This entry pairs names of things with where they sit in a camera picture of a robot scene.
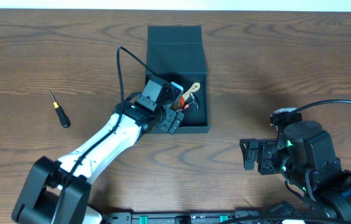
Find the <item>orange handled pliers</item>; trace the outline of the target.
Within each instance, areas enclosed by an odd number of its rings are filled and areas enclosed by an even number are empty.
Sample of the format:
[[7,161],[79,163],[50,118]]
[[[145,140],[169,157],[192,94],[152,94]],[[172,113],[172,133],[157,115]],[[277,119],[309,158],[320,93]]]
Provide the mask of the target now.
[[184,98],[181,96],[180,98],[179,98],[179,101],[177,101],[176,103],[175,103],[175,110],[176,111],[183,111],[184,110],[184,105],[185,105],[185,100],[184,100]]

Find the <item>small claw hammer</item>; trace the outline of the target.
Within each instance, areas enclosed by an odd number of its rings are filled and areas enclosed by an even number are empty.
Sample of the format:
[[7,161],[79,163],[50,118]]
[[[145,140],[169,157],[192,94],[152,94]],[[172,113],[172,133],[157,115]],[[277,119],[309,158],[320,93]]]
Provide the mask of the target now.
[[182,110],[187,110],[189,109],[191,106],[195,106],[196,112],[200,111],[200,106],[199,106],[199,100],[198,98],[195,96],[194,93],[190,93],[189,96],[187,97],[186,100],[184,100],[184,103],[181,107]]

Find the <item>orange scraper wooden handle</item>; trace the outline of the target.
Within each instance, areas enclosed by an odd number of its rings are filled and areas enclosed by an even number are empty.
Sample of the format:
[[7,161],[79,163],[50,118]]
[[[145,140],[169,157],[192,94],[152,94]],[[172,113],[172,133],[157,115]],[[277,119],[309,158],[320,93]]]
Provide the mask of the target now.
[[187,101],[191,93],[196,93],[197,91],[200,90],[200,83],[195,82],[186,92],[184,92],[181,96],[181,98],[184,101]]

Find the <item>black yellow screwdriver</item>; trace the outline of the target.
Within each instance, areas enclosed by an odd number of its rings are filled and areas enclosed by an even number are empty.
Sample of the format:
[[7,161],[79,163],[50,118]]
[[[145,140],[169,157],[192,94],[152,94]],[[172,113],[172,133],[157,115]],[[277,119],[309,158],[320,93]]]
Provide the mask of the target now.
[[55,112],[57,113],[60,124],[62,125],[63,128],[69,128],[71,123],[70,123],[68,116],[65,114],[63,108],[59,105],[59,103],[55,99],[53,93],[51,91],[49,91],[49,94],[53,100]]

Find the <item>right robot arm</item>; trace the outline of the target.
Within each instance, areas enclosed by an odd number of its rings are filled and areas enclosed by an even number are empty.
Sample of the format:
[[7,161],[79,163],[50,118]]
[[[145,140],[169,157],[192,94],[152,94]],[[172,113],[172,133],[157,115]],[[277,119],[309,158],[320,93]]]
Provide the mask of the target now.
[[303,192],[314,214],[351,222],[351,171],[344,170],[330,134],[316,121],[278,128],[277,139],[241,139],[243,166],[261,175],[281,174]]

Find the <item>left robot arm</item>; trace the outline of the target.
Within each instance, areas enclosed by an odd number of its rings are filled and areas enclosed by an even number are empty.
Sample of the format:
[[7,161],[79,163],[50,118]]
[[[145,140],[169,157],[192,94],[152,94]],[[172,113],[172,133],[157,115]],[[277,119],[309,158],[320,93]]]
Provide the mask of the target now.
[[105,217],[88,205],[98,176],[125,149],[152,128],[174,134],[184,114],[142,96],[124,100],[110,120],[76,150],[52,161],[43,156],[27,176],[11,218],[16,223],[104,223]]

